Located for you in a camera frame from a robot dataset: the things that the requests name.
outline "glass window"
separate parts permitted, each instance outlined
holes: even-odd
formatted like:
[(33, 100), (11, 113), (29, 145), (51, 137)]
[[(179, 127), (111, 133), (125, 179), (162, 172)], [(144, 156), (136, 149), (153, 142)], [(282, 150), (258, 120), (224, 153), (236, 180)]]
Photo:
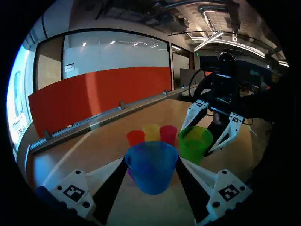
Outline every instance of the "glass window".
[(63, 78), (126, 67), (169, 67), (167, 43), (142, 35), (91, 31), (66, 35)]
[(25, 116), (24, 95), (24, 78), (25, 66), (29, 51), (23, 46), (20, 47), (14, 65), (12, 67), (9, 79), (7, 93), (7, 118), (9, 131), (14, 145), (19, 142), (29, 121)]

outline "red plastic cup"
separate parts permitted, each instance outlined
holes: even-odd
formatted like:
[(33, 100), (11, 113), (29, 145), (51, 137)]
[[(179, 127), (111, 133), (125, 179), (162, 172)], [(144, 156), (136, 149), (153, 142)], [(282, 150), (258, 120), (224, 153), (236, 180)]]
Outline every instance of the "red plastic cup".
[(174, 146), (177, 131), (178, 131), (178, 129), (172, 125), (162, 126), (160, 128), (161, 141)]
[(126, 135), (129, 145), (132, 147), (138, 143), (145, 141), (145, 133), (141, 130), (133, 130)]

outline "wooden table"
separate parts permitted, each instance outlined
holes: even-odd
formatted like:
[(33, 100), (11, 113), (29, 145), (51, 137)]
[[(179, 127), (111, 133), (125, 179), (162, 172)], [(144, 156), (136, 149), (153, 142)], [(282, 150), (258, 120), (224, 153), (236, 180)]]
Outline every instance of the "wooden table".
[[(90, 172), (122, 157), (129, 148), (126, 134), (140, 130), (146, 124), (174, 125), (179, 131), (190, 105), (164, 100), (36, 155), (36, 186), (52, 189), (74, 169)], [(206, 116), (198, 125), (208, 127), (212, 119), (212, 116)], [(205, 158), (201, 166), (214, 172), (227, 168), (242, 180), (246, 179), (252, 170), (249, 127), (242, 125), (236, 140)], [(193, 219), (176, 171), (169, 188), (160, 195), (146, 195), (126, 174), (109, 215), (108, 226), (194, 225)]]

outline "orange partition panel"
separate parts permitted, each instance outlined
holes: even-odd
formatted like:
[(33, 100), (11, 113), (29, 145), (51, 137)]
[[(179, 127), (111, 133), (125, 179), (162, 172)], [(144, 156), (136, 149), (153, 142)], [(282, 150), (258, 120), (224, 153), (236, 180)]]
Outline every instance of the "orange partition panel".
[(171, 90), (169, 67), (129, 67), (68, 78), (29, 96), (36, 131), (54, 133), (93, 115)]

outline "orange plastic cup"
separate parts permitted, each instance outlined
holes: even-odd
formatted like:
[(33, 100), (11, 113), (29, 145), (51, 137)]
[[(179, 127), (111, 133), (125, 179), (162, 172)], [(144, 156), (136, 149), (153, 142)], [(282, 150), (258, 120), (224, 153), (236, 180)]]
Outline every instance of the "orange plastic cup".
[(142, 130), (145, 132), (145, 141), (160, 141), (160, 126), (157, 124), (145, 125)]
[(129, 145), (132, 147), (138, 143), (145, 141), (145, 133), (141, 130), (133, 130), (126, 135)]

